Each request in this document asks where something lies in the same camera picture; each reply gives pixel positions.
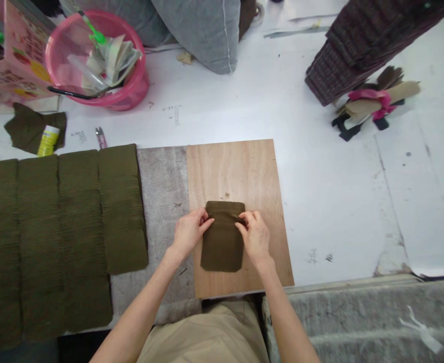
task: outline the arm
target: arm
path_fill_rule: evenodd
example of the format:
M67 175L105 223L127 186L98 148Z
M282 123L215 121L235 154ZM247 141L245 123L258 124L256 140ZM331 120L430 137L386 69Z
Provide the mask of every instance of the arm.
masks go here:
M318 354L282 288L276 265L269 254L271 234L260 213L244 212L239 217L245 220L247 227L240 223L235 225L242 233L245 250L264 285L281 361L319 363Z
M173 245L166 250L155 273L103 341L91 363L136 362L173 275L213 221L208 219L204 208L177 221Z

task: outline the pink plastic basket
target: pink plastic basket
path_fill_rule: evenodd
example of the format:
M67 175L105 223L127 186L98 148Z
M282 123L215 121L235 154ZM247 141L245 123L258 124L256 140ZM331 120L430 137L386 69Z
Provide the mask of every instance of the pink plastic basket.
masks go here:
M130 79L117 93L92 100L70 98L82 104L102 106L116 111L135 107L145 98L150 84L148 73L145 70L145 50L141 40L127 22L113 14L103 11L86 11L85 14L94 28L104 36L114 38L125 34L124 40L132 41L134 47L141 50L143 56L136 62ZM69 16L52 32L45 51L45 63L55 85L81 85L82 74L69 63L67 57L74 54L81 59L86 59L94 47L89 39L90 34L92 32L79 14Z

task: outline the glue stick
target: glue stick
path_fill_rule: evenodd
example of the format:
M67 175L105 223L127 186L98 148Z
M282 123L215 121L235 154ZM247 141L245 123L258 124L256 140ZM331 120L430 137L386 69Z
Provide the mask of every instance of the glue stick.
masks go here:
M59 138L60 129L47 125L40 140L37 156L48 156L54 153L54 146Z

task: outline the gray pillow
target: gray pillow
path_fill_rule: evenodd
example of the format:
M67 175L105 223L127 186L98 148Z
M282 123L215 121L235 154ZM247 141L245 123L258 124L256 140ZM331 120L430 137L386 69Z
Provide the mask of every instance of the gray pillow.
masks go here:
M151 0L175 39L207 68L237 67L240 0Z

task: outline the wooden board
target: wooden board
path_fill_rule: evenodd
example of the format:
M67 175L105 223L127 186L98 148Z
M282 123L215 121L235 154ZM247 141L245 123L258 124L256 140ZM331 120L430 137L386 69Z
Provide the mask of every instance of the wooden board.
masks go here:
M193 145L186 148L190 209L207 201L245 203L259 210L271 232L269 251L283 286L293 286L291 260L272 140ZM209 298L263 289L259 275L243 253L235 272L209 272L200 266L202 240L194 250L195 295Z

